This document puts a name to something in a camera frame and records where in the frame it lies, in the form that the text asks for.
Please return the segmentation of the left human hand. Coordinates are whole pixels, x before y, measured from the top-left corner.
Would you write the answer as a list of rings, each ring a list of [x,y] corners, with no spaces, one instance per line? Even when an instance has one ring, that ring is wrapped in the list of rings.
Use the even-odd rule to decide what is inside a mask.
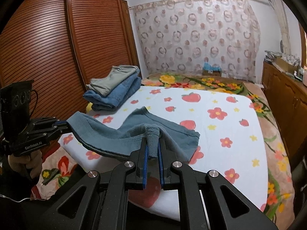
[[[29,156],[16,157],[9,155],[7,157],[10,168],[15,172],[30,171],[32,179],[40,176],[42,171],[42,152],[33,151]]]

